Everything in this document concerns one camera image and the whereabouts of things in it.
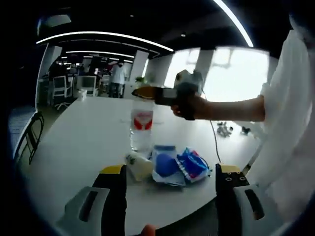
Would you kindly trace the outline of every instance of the curved led light strip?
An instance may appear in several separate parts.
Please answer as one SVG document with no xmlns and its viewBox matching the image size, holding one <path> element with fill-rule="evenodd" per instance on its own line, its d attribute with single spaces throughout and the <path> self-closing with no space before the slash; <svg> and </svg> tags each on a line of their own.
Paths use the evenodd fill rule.
<svg viewBox="0 0 315 236">
<path fill-rule="evenodd" d="M 245 41 L 247 42 L 249 47 L 253 47 L 254 45 L 252 44 L 252 41 L 250 37 L 248 36 L 246 30 L 242 26 L 242 24 L 239 22 L 239 20 L 236 18 L 234 13 L 230 10 L 230 8 L 225 5 L 225 3 L 221 0 L 213 0 L 226 14 L 227 16 L 231 19 L 231 21 L 235 24 L 235 26 L 238 28 L 242 36 L 244 37 Z"/>
<path fill-rule="evenodd" d="M 128 58 L 134 58 L 134 56 L 121 54 L 121 53 L 110 53 L 110 52 L 100 52 L 100 51 L 68 51 L 66 53 L 104 53 L 104 54 L 111 54 L 111 55 L 118 55 Z"/>
<path fill-rule="evenodd" d="M 111 32 L 100 32 L 100 31 L 78 31 L 78 32 L 70 32 L 70 33 L 61 33 L 61 34 L 57 34 L 48 38 L 44 38 L 40 41 L 37 41 L 36 44 L 45 42 L 47 40 L 53 39 L 53 38 L 58 38 L 58 37 L 63 37 L 63 36 L 68 36 L 68 35 L 75 35 L 75 34 L 103 34 L 103 35 L 112 35 L 112 36 L 118 36 L 118 37 L 124 37 L 124 38 L 130 38 L 130 39 L 134 39 L 134 40 L 138 40 L 141 42 L 145 42 L 145 43 L 149 43 L 152 44 L 154 46 L 169 50 L 170 52 L 173 52 L 174 50 L 168 47 L 165 47 L 161 44 L 143 39 L 143 38 L 138 38 L 138 37 L 134 37 L 134 36 L 130 36 L 130 35 L 126 35 L 126 34 L 121 34 L 121 33 L 111 33 Z"/>
</svg>

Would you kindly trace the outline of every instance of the person in white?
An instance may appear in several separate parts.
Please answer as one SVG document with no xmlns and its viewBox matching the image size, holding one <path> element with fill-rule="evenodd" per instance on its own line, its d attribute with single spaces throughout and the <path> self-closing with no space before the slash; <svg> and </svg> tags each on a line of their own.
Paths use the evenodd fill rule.
<svg viewBox="0 0 315 236">
<path fill-rule="evenodd" d="M 124 63 L 119 62 L 113 66 L 109 82 L 109 97 L 121 97 L 125 84 Z"/>
<path fill-rule="evenodd" d="M 263 147 L 246 177 L 274 200 L 285 222 L 296 220 L 315 192 L 315 38 L 290 21 L 294 29 L 260 96 L 239 102 L 199 96 L 189 100 L 196 119 L 257 121 L 262 126 Z M 178 106 L 172 110 L 181 116 Z"/>
</svg>

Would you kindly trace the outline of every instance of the black ceiling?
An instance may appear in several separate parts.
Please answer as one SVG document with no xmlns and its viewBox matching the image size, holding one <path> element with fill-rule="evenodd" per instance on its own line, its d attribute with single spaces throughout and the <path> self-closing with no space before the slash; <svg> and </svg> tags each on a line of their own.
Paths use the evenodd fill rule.
<svg viewBox="0 0 315 236">
<path fill-rule="evenodd" d="M 224 0 L 248 32 L 255 48 L 278 57 L 290 29 L 288 15 L 276 0 Z M 115 1 L 42 9 L 41 16 L 67 14 L 71 23 L 42 27 L 36 40 L 74 31 L 105 31 L 136 36 L 172 49 L 247 44 L 227 15 L 212 0 Z M 108 35 L 71 35 L 49 41 L 66 51 L 106 51 L 134 55 L 147 49 L 150 58 L 171 53 L 133 39 Z"/>
</svg>

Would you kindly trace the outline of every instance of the black cable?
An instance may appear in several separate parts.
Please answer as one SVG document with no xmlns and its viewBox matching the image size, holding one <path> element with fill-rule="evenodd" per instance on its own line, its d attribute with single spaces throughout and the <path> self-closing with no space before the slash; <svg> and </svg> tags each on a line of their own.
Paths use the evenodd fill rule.
<svg viewBox="0 0 315 236">
<path fill-rule="evenodd" d="M 203 89 L 202 89 L 202 92 L 203 92 L 203 94 L 205 95 L 205 99 L 207 100 L 206 94 L 205 94 L 205 92 L 204 92 Z M 219 152 L 218 152 L 217 136 L 216 136 L 216 132 L 215 132 L 215 129 L 214 129 L 214 127 L 213 127 L 213 124 L 212 124 L 212 121 L 211 121 L 211 120 L 210 120 L 210 124 L 211 124 L 211 127 L 212 127 L 213 136 L 215 137 L 215 144 L 216 144 L 217 157 L 218 157 L 219 162 L 221 163 L 221 159 L 220 159 Z"/>
</svg>

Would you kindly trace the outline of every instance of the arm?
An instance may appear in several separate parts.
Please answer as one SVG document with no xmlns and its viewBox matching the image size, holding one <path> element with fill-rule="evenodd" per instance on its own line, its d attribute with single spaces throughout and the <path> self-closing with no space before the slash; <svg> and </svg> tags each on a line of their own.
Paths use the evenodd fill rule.
<svg viewBox="0 0 315 236">
<path fill-rule="evenodd" d="M 210 102 L 201 97 L 191 97 L 188 103 L 195 109 L 195 119 L 264 121 L 264 97 L 238 102 Z M 178 107 L 172 107 L 175 115 L 181 116 Z"/>
</svg>

